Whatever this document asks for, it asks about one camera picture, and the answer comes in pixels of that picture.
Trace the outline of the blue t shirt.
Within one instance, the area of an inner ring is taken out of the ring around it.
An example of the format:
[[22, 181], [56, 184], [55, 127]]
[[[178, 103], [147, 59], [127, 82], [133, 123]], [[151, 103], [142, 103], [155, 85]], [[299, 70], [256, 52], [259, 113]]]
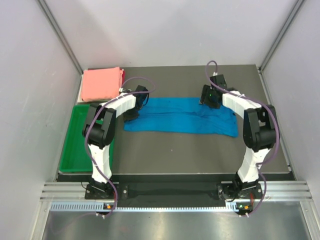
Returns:
[[196, 97], [153, 97], [138, 113], [137, 119], [124, 123], [125, 131], [239, 136], [231, 109], [201, 105]]

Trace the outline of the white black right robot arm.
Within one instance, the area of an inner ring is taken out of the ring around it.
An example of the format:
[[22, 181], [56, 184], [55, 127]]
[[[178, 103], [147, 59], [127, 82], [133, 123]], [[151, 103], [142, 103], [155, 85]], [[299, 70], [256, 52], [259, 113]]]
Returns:
[[258, 188], [260, 163], [274, 147], [279, 130], [276, 111], [272, 105], [263, 106], [234, 88], [229, 88], [222, 74], [214, 72], [210, 85], [204, 85], [199, 103], [212, 109], [225, 107], [243, 119], [242, 137], [246, 146], [242, 164], [231, 187], [221, 191], [221, 197], [245, 198]]

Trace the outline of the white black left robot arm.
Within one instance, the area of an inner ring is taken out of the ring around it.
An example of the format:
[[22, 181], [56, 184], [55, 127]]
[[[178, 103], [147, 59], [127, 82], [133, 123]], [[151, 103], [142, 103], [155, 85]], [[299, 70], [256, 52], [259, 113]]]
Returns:
[[132, 91], [122, 90], [120, 95], [105, 102], [90, 105], [82, 135], [86, 153], [92, 162], [92, 175], [86, 187], [86, 199], [107, 199], [115, 195], [111, 183], [111, 145], [115, 138], [116, 121], [124, 115], [125, 121], [135, 120], [139, 110], [149, 100], [150, 92], [138, 85]]

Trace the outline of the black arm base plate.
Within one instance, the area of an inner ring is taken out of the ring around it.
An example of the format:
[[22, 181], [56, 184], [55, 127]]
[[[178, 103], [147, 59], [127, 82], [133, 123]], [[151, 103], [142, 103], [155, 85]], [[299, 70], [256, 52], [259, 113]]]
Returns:
[[183, 208], [224, 207], [226, 201], [258, 200], [262, 188], [236, 193], [231, 183], [222, 182], [118, 182], [114, 183], [117, 193], [104, 199], [117, 200], [123, 208]]

